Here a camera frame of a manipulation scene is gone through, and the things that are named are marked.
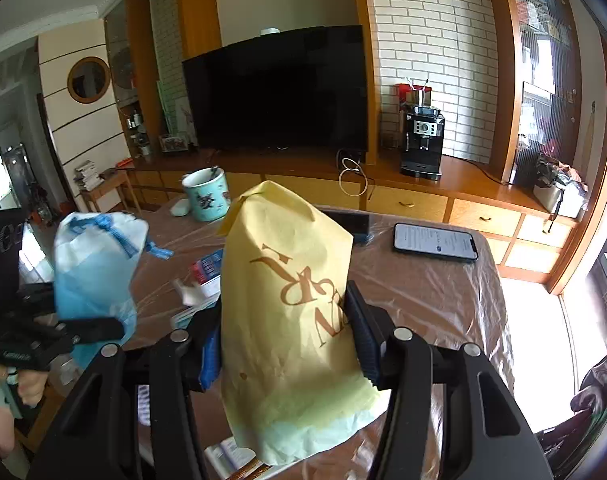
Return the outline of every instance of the yellow paper bag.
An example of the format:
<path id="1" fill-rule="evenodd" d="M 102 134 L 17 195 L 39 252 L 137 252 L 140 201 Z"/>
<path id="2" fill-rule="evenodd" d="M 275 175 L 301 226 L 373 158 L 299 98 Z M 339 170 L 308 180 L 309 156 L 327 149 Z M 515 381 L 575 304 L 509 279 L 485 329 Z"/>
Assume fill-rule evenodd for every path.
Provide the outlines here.
<path id="1" fill-rule="evenodd" d="M 221 227 L 222 396 L 238 446 L 269 465 L 347 440 L 387 408 L 341 310 L 352 235 L 263 182 Z"/>

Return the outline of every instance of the brown tablecloth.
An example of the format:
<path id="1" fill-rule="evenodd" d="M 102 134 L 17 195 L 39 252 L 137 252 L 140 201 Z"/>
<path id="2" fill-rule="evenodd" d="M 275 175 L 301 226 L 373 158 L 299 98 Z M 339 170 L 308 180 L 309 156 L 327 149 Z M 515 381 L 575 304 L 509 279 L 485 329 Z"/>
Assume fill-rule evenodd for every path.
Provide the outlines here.
<path id="1" fill-rule="evenodd" d="M 141 257 L 132 281 L 139 318 L 128 348 L 153 344 L 171 330 L 170 318 L 183 306 L 170 280 L 181 278 L 187 282 L 190 264 L 223 247 L 224 238 L 216 235 L 219 221 L 201 224 L 191 216 L 174 218 L 170 215 L 172 204 L 163 206 L 149 220 L 151 239 L 160 247 L 172 249 L 174 256 L 168 261 L 148 254 Z M 398 326 L 411 328 L 429 343 L 447 348 L 459 348 L 467 341 L 480 345 L 512 391 L 513 354 L 506 305 L 487 241 L 470 230 L 479 259 L 469 264 L 396 253 L 392 251 L 394 224 L 408 221 L 372 214 L 374 238 L 365 247 L 354 247 L 349 279 L 357 282 L 367 303 L 386 308 Z M 204 449 L 231 436 L 218 383 L 206 394 L 192 394 L 192 406 Z M 424 463 L 427 479 L 436 478 L 439 469 L 441 416 L 441 388 L 435 386 Z M 365 479 L 384 420 L 382 415 L 347 442 L 299 462 L 279 478 Z M 142 442 L 148 439 L 149 432 L 142 430 Z M 210 477 L 217 478 L 212 469 Z"/>

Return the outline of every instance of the mug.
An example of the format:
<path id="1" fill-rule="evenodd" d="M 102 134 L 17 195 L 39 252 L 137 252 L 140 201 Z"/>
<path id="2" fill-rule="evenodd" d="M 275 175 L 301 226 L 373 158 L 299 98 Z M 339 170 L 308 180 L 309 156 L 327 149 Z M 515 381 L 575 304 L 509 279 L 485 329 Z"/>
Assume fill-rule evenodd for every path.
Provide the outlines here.
<path id="1" fill-rule="evenodd" d="M 181 185 L 190 201 L 192 216 L 210 222 L 225 216 L 230 207 L 230 192 L 221 168 L 205 168 L 183 177 Z"/>

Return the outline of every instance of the coffee machine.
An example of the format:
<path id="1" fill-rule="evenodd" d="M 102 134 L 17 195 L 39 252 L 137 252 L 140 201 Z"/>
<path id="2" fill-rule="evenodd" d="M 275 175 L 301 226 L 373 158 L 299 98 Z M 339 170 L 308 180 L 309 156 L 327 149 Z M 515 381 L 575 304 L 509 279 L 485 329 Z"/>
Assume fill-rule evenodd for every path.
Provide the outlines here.
<path id="1" fill-rule="evenodd" d="M 439 180 L 445 118 L 431 106 L 401 105 L 401 173 Z"/>

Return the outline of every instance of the blue drawstring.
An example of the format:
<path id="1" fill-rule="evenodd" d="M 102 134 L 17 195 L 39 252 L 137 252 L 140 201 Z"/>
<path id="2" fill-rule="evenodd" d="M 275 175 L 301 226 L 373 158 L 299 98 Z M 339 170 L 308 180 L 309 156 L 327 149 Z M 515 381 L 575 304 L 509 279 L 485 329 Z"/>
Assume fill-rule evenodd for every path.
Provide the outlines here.
<path id="1" fill-rule="evenodd" d="M 162 260 L 167 260 L 174 254 L 174 251 L 171 251 L 170 249 L 161 249 L 160 247 L 157 247 L 150 239 L 145 240 L 145 250 L 152 256 L 161 258 Z"/>
<path id="2" fill-rule="evenodd" d="M 114 239 L 119 243 L 119 245 L 123 248 L 123 251 L 128 255 L 128 258 L 135 256 L 138 253 L 136 247 L 132 245 L 132 243 L 126 238 L 119 229 L 112 227 L 112 217 L 106 214 L 99 214 L 93 216 L 92 218 L 78 218 L 75 217 L 70 221 L 70 229 L 75 234 L 81 234 L 85 231 L 86 227 L 89 225 L 94 225 L 99 229 L 103 229 L 104 231 L 110 233 Z"/>

